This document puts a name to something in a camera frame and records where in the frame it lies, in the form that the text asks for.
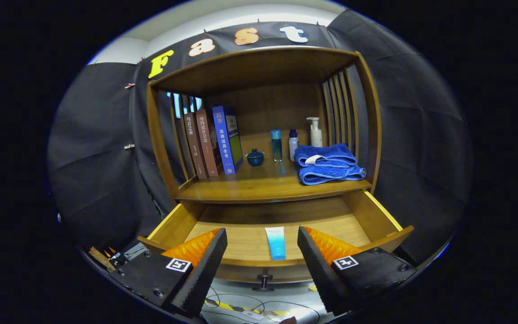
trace blue towel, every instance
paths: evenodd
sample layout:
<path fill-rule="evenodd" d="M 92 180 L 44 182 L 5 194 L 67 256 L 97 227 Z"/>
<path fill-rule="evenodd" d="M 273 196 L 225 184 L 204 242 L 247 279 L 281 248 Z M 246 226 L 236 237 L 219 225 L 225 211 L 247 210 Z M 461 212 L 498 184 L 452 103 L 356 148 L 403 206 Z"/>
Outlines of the blue towel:
<path fill-rule="evenodd" d="M 299 169 L 299 180 L 308 186 L 331 180 L 362 180 L 365 175 L 365 168 L 359 168 L 358 166 L 350 166 L 349 168 L 306 166 Z"/>
<path fill-rule="evenodd" d="M 295 150 L 295 160 L 301 167 L 313 166 L 313 164 L 306 164 L 305 161 L 314 155 L 323 156 L 315 160 L 315 166 L 318 167 L 349 168 L 357 164 L 357 159 L 343 143 L 329 148 L 300 145 Z"/>

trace blue book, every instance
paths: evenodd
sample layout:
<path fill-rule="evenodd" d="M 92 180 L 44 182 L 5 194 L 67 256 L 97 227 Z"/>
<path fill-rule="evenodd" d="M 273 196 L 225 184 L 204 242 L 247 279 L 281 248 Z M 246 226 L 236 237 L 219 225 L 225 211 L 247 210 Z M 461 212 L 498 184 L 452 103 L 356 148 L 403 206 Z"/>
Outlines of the blue book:
<path fill-rule="evenodd" d="M 213 120 L 225 174 L 235 174 L 235 171 L 243 163 L 241 139 L 239 138 L 235 113 L 222 105 L 213 107 Z"/>

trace floor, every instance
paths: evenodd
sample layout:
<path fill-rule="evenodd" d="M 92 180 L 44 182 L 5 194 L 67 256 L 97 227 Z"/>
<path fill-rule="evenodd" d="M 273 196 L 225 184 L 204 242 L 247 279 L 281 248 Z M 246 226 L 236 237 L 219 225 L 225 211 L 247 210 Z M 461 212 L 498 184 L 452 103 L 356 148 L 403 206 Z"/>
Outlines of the floor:
<path fill-rule="evenodd" d="M 298 324 L 324 324 L 335 318 L 327 313 L 313 281 L 270 283 L 272 292 L 256 292 L 259 283 L 214 279 L 201 315 L 209 324 L 273 324 L 295 317 Z"/>

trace orange gripper pad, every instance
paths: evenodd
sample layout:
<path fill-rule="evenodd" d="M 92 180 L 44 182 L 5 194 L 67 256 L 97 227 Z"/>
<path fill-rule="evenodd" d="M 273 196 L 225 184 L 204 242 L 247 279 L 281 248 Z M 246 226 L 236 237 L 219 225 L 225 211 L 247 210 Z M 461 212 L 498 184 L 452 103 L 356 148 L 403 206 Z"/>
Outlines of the orange gripper pad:
<path fill-rule="evenodd" d="M 362 252 L 360 248 L 352 246 L 349 243 L 343 242 L 338 238 L 334 238 L 323 232 L 319 232 L 316 229 L 304 226 L 309 236 L 315 242 L 315 246 L 319 249 L 319 252 L 323 255 L 323 258 L 329 266 L 333 263 L 333 260 L 337 260 L 343 257 L 352 256 Z"/>
<path fill-rule="evenodd" d="M 209 244 L 219 232 L 220 228 L 211 230 L 205 234 L 201 234 L 196 238 L 192 238 L 189 241 L 183 242 L 174 248 L 170 248 L 166 252 L 163 252 L 161 255 L 169 258 L 175 258 L 180 260 L 185 260 L 191 262 L 193 264 L 193 268 L 197 267 L 201 258 L 207 251 Z"/>

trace small white bottle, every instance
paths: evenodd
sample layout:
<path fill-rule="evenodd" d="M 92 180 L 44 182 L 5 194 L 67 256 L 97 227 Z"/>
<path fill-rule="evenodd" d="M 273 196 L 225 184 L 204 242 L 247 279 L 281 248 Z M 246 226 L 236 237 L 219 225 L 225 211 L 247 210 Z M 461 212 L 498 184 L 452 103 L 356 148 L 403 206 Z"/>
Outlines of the small white bottle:
<path fill-rule="evenodd" d="M 299 138 L 297 137 L 297 131 L 292 129 L 289 132 L 289 157 L 295 162 L 295 150 L 299 145 Z"/>
<path fill-rule="evenodd" d="M 308 121 L 311 121 L 311 146 L 315 148 L 323 147 L 323 133 L 319 129 L 319 117 L 307 117 Z"/>

